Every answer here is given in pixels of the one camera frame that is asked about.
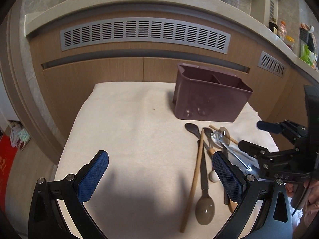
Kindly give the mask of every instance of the blue gripper pad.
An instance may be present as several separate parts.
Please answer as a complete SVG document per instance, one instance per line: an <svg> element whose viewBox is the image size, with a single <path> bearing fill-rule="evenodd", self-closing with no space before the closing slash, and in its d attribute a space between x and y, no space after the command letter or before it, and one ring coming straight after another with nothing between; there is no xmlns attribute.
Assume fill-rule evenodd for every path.
<svg viewBox="0 0 319 239"><path fill-rule="evenodd" d="M247 186L244 174L236 165L231 164L221 151L214 153L212 162L230 199L237 203L241 202Z"/></svg>
<svg viewBox="0 0 319 239"><path fill-rule="evenodd" d="M108 167L108 162L108 154L103 151L80 181L78 187L78 199L81 203L88 201L91 198L96 186Z"/></svg>

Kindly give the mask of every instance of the textured blue pad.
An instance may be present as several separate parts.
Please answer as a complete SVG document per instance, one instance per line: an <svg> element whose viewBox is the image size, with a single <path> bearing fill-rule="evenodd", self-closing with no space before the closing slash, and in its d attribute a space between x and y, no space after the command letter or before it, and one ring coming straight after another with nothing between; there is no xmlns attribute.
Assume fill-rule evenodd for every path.
<svg viewBox="0 0 319 239"><path fill-rule="evenodd" d="M78 199L81 203L88 201L91 198L96 186L108 167L108 160L107 152L103 152L79 183Z"/></svg>
<svg viewBox="0 0 319 239"><path fill-rule="evenodd" d="M228 165L219 154L214 153L212 159L218 178L226 189L230 199L237 203L241 202L243 195L242 184L240 184L234 173L229 169Z"/></svg>

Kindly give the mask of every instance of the table surface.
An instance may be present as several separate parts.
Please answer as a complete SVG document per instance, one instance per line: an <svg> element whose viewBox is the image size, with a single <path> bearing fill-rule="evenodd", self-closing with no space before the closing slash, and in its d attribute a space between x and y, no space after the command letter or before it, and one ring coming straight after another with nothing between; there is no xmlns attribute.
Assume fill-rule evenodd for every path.
<svg viewBox="0 0 319 239"><path fill-rule="evenodd" d="M84 206L109 239L211 239L229 218L222 184L209 183L215 216L207 226L197 223L198 180L186 231L179 232L197 156L197 138L185 130L185 123L195 123L200 129L209 124L224 126L238 141L278 150L270 134L256 128L260 118L248 103L234 123L177 119L172 111L174 86L155 82L97 84L74 122L55 180L77 173L99 150L108 152L109 167ZM205 156L209 172L210 160ZM81 237L64 202L59 200L59 204L71 233ZM251 230L259 208L260 202L241 237Z"/></svg>

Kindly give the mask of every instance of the person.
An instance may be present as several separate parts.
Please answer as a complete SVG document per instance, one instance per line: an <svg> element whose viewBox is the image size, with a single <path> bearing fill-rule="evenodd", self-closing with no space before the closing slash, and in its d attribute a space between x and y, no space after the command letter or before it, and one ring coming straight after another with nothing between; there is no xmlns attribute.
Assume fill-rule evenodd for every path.
<svg viewBox="0 0 319 239"><path fill-rule="evenodd" d="M305 181L303 186L306 188L308 184L309 180ZM294 196L293 184L286 183L285 188L287 196L292 198ZM311 192L303 207L303 216L300 219L300 223L293 233L293 239L299 239L304 235L319 210L319 181L312 180L309 185L309 189L311 189Z"/></svg>

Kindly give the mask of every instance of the yellow jar lid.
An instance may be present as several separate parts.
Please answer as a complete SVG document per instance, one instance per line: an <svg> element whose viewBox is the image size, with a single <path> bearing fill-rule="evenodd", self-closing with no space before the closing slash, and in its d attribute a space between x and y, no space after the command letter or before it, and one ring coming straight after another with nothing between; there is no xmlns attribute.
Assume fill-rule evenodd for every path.
<svg viewBox="0 0 319 239"><path fill-rule="evenodd" d="M295 40L290 36L286 36L286 39L289 40L290 42L295 42Z"/></svg>

